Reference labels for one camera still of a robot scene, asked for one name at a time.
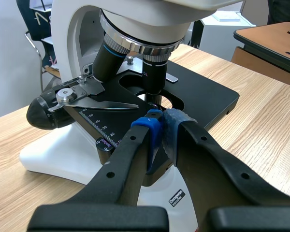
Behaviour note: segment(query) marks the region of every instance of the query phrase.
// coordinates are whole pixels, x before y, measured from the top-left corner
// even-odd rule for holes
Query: wooden desk
[[[210,133],[224,149],[290,195],[290,86],[185,45],[172,53],[171,60],[241,95],[236,108]],[[83,187],[23,168],[20,150],[49,133],[31,127],[26,110],[0,118],[0,232],[24,232],[37,206],[61,202]]]
[[[290,23],[237,30],[245,44],[236,48],[232,62],[290,85]]]

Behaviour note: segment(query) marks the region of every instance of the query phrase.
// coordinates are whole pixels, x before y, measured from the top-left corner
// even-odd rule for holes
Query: white wall
[[[39,59],[26,31],[16,0],[0,0],[0,116],[40,95]],[[38,48],[44,52],[42,44]]]
[[[222,7],[220,9],[218,9],[218,10],[219,11],[240,11],[242,5],[243,5],[243,2],[241,1],[241,2],[238,2],[238,3],[232,4],[230,6]]]

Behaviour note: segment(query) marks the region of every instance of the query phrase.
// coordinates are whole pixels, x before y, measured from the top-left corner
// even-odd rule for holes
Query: silver metal ring
[[[166,61],[168,60],[170,57],[170,54],[165,54],[165,55],[162,55],[162,56],[149,56],[149,55],[143,55],[143,60],[148,60],[148,61],[151,61],[151,62],[163,62],[163,61]]]
[[[170,54],[171,52],[173,52],[175,49],[178,48],[181,42],[181,40],[179,40],[173,44],[161,46],[154,46],[150,44],[145,44],[143,42],[139,42],[137,40],[134,40],[121,34],[115,28],[113,28],[106,20],[105,15],[103,14],[102,11],[100,13],[100,22],[105,33],[108,34],[108,36],[113,41],[115,41],[117,44],[130,51],[134,51],[144,55],[161,56],[165,54]]]
[[[128,49],[117,44],[108,34],[105,34],[104,41],[111,49],[121,54],[128,54],[130,52]]]

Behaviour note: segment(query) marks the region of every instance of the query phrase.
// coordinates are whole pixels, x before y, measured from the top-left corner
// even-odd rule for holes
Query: metal screw
[[[86,75],[79,75],[78,76],[78,80],[77,80],[77,82],[78,83],[80,83],[80,84],[84,84],[85,82],[87,81],[87,77],[86,77]]]
[[[127,57],[127,63],[129,65],[133,64],[133,57]]]

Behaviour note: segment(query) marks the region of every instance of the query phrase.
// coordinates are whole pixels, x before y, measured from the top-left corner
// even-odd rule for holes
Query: black knob
[[[27,121],[30,125],[43,130],[61,128],[75,121],[63,108],[49,112],[48,109],[55,105],[57,105],[57,99],[53,89],[42,93],[30,104]]]
[[[114,151],[114,147],[102,137],[96,140],[96,147],[99,154],[100,163],[104,165],[111,157],[111,154]]]

